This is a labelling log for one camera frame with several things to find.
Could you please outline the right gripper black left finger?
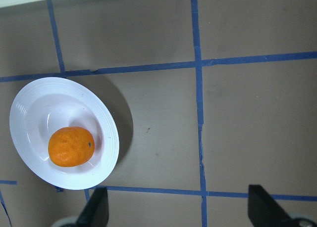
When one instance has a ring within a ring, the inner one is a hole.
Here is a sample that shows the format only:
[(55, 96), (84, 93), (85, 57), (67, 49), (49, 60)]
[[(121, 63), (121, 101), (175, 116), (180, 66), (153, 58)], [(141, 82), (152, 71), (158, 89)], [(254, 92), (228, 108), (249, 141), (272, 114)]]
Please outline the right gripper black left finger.
[(96, 188), (85, 208), (76, 220), (76, 225), (107, 225), (109, 221), (108, 194), (106, 187)]

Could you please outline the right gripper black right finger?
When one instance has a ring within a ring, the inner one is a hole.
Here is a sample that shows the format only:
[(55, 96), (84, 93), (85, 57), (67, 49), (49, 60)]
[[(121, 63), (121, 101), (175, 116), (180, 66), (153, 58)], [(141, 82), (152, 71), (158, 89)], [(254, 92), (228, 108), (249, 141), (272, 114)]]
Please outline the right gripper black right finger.
[(291, 217), (258, 184), (248, 187), (248, 218), (254, 227), (315, 227), (317, 223), (304, 217)]

